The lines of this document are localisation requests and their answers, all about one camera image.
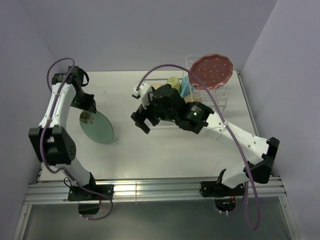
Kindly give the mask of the green ceramic plate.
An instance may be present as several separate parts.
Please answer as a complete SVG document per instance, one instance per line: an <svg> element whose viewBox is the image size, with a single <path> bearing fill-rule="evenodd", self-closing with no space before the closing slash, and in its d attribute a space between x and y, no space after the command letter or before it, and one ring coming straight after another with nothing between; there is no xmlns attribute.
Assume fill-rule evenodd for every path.
<svg viewBox="0 0 320 240"><path fill-rule="evenodd" d="M111 122L101 112L83 110L79 116L79 124L85 135L99 144L108 144L114 138Z"/></svg>

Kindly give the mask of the yellow ceramic mug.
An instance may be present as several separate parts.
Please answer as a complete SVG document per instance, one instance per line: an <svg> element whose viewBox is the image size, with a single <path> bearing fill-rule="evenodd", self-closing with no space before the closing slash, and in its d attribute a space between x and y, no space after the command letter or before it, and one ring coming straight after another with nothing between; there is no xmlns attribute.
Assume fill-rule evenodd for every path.
<svg viewBox="0 0 320 240"><path fill-rule="evenodd" d="M181 83L178 77L169 77L166 83L169 84L173 89L176 89L178 92L180 92Z"/></svg>

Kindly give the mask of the blue ceramic mug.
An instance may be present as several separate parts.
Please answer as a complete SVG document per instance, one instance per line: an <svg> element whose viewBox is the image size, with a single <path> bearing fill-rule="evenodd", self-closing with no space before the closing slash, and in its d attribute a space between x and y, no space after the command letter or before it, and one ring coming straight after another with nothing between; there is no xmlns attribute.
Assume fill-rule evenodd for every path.
<svg viewBox="0 0 320 240"><path fill-rule="evenodd" d="M189 77L185 76L180 83L180 96L186 97L191 93L191 85L189 81Z"/></svg>

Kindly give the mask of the beige ceramic bowl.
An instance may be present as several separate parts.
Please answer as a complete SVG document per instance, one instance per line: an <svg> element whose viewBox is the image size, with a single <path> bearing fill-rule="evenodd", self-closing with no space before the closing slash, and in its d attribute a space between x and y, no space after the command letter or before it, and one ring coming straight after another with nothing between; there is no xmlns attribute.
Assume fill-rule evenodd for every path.
<svg viewBox="0 0 320 240"><path fill-rule="evenodd" d="M202 102L201 97L197 94L189 94L184 97L184 100L186 103L192 103L192 102Z"/></svg>

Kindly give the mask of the pink dotted plate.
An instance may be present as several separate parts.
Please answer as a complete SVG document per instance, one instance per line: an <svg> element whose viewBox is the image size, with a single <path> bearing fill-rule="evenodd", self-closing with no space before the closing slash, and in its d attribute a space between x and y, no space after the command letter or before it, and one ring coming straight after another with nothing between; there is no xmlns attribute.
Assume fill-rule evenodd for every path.
<svg viewBox="0 0 320 240"><path fill-rule="evenodd" d="M225 85L233 75L233 63L224 55L211 53L197 59L190 67L190 71L198 76L205 86L218 89Z"/></svg>

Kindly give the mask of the metal tin cup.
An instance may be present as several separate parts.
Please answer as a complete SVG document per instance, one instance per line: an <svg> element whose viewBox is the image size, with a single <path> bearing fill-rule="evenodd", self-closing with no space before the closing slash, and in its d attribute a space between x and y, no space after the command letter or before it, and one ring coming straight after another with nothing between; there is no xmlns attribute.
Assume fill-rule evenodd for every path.
<svg viewBox="0 0 320 240"><path fill-rule="evenodd" d="M154 84L151 84L151 89L152 91L156 91L157 89L159 89L162 85L161 84L157 84L157 83L154 83Z"/></svg>

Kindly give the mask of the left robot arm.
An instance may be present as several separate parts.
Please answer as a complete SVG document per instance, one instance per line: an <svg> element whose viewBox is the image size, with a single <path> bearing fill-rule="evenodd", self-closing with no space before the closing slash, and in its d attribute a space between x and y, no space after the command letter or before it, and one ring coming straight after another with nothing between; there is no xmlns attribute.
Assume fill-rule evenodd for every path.
<svg viewBox="0 0 320 240"><path fill-rule="evenodd" d="M90 183L92 174L77 160L76 143L66 130L70 108L96 113L93 94L85 93L88 74L78 66L69 66L67 73L56 73L52 79L52 92L45 115L38 127L29 129L33 149L49 172L63 172L72 185L80 185L79 194L86 200L96 197L98 188Z"/></svg>

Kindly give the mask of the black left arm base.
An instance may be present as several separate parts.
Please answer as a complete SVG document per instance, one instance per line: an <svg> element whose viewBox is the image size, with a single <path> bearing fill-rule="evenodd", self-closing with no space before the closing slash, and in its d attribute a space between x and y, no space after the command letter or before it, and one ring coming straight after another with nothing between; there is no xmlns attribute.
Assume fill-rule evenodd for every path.
<svg viewBox="0 0 320 240"><path fill-rule="evenodd" d="M91 192L85 191L79 186L71 186L69 188L67 200L69 202L78 202L79 214L91 217L98 213L102 201L113 199L114 185L96 185Z"/></svg>

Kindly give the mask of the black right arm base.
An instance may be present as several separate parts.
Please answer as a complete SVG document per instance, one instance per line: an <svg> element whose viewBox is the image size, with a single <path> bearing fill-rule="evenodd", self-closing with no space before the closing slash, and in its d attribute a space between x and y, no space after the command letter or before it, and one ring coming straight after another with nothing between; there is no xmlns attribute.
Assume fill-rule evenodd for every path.
<svg viewBox="0 0 320 240"><path fill-rule="evenodd" d="M243 196L245 194L245 186L243 183L237 185L235 188L227 187L217 181L202 181L200 183L199 193L204 198L224 198Z"/></svg>

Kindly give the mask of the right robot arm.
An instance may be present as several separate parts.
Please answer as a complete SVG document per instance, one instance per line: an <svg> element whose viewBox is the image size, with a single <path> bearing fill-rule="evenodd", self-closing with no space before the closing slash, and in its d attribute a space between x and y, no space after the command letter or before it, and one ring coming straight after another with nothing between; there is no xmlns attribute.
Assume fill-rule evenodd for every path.
<svg viewBox="0 0 320 240"><path fill-rule="evenodd" d="M252 179L259 184L269 181L279 140L262 138L222 120L217 111L200 102L185 102L175 88L165 84L158 89L146 83L135 86L132 96L141 104L131 118L146 134L161 121L174 123L180 129L206 136L234 150L241 149L245 161L232 169L225 169L216 183L217 191L229 194L239 184Z"/></svg>

